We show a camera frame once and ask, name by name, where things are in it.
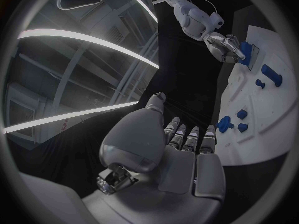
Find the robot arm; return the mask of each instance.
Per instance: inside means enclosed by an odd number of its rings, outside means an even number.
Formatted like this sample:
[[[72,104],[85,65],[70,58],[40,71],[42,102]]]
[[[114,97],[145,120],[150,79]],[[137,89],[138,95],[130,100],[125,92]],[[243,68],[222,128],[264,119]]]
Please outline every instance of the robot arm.
[[[214,32],[215,29],[221,28],[224,24],[224,20],[219,14],[214,12],[209,16],[187,0],[165,1],[174,8],[174,15],[183,32],[196,41],[204,41],[218,61],[236,63],[238,59],[245,59],[234,35],[225,37]]]

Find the robotic hand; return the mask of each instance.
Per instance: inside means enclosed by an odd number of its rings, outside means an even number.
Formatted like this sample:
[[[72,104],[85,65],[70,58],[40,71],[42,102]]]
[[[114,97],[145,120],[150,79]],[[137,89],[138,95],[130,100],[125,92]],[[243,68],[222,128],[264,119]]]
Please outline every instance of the robotic hand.
[[[174,15],[183,32],[196,41],[204,41],[218,61],[237,63],[239,59],[245,59],[245,55],[239,49],[238,39],[234,35],[225,37],[214,32],[224,24],[219,14],[214,12],[209,16],[187,0],[165,1],[174,8]]]

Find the small blue piece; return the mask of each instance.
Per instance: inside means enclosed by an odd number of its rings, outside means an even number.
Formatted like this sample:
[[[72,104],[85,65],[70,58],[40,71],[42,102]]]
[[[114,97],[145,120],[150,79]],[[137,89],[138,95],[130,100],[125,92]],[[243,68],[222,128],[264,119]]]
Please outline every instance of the small blue piece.
[[[247,125],[247,124],[243,124],[243,123],[241,123],[241,124],[238,125],[238,130],[239,130],[241,133],[243,133],[243,132],[246,131],[247,129],[248,129],[248,125]]]
[[[251,59],[252,45],[250,45],[246,41],[242,41],[240,44],[240,50],[244,53],[245,59],[244,60],[239,59],[239,63],[245,66],[249,66],[250,59]]]
[[[219,128],[221,133],[225,133],[228,128],[234,128],[234,125],[230,122],[230,117],[225,116],[218,124],[216,124],[216,127]]]
[[[247,112],[243,109],[241,109],[238,113],[237,113],[237,117],[239,119],[244,119],[247,116]]]
[[[256,85],[262,87],[262,89],[265,87],[265,83],[261,82],[261,80],[256,80]]]
[[[274,82],[274,84],[278,87],[282,84],[283,78],[281,75],[277,74],[274,70],[272,70],[269,66],[264,64],[262,66],[262,73],[267,76],[270,80]]]

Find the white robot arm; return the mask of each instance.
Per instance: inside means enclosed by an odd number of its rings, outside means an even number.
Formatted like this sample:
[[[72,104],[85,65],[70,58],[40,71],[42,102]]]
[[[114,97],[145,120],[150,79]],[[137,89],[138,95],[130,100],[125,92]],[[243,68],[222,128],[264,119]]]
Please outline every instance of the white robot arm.
[[[236,36],[214,32],[224,24],[224,20],[217,13],[210,16],[187,0],[165,0],[174,8],[174,15],[180,23],[183,32],[195,39],[204,41],[212,55],[221,62],[237,63],[244,60],[245,55],[239,49]]]

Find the led light strip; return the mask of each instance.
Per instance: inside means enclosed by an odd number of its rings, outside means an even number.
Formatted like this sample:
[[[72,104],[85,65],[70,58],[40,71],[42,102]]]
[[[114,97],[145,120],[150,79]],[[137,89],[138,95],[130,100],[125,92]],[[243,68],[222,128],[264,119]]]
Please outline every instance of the led light strip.
[[[51,122],[55,122],[55,121],[59,121],[59,120],[67,119],[67,118],[74,118],[74,117],[78,117],[78,116],[82,116],[82,115],[87,115],[87,114],[90,114],[90,113],[96,113],[96,112],[107,111],[107,110],[112,110],[112,109],[116,109],[116,108],[131,106],[131,105],[136,104],[137,102],[138,101],[128,102],[128,103],[124,103],[124,104],[118,104],[118,105],[112,105],[112,106],[106,106],[106,107],[99,107],[99,108],[85,110],[85,111],[66,113],[66,114],[57,115],[57,116],[53,116],[53,117],[49,117],[49,118],[42,118],[42,119],[34,120],[34,121],[31,121],[31,122],[21,123],[21,124],[17,124],[17,125],[14,125],[14,126],[10,126],[8,128],[5,128],[3,130],[3,133],[11,133],[11,132],[15,132],[15,131],[18,131],[18,130],[21,130],[21,129],[31,128],[31,127],[35,127],[35,126],[38,126],[38,125],[51,123]]]
[[[138,2],[152,17],[153,19],[158,23],[158,19],[156,18],[156,16],[151,12],[151,10],[149,10],[149,8],[147,6],[145,6],[142,1],[140,0],[135,0],[136,2]]]
[[[78,39],[78,40],[83,40],[83,41],[88,41],[88,42],[92,42],[95,44],[99,44],[102,46],[106,46],[109,48],[112,48],[114,50],[123,52],[127,55],[133,56],[141,61],[144,61],[146,63],[148,63],[151,66],[154,66],[156,68],[159,69],[159,66],[157,64],[155,64],[154,62],[132,52],[129,51],[121,46],[115,45],[111,42],[108,41],[104,41],[102,39],[93,37],[93,36],[88,36],[88,35],[84,35],[81,33],[77,33],[77,32],[72,32],[72,31],[64,31],[64,30],[55,30],[55,29],[36,29],[36,30],[27,30],[27,31],[23,31],[20,36],[18,37],[18,39],[21,38],[26,38],[26,37],[33,37],[33,36],[59,36],[59,37],[67,37],[67,38],[73,38],[73,39]]]

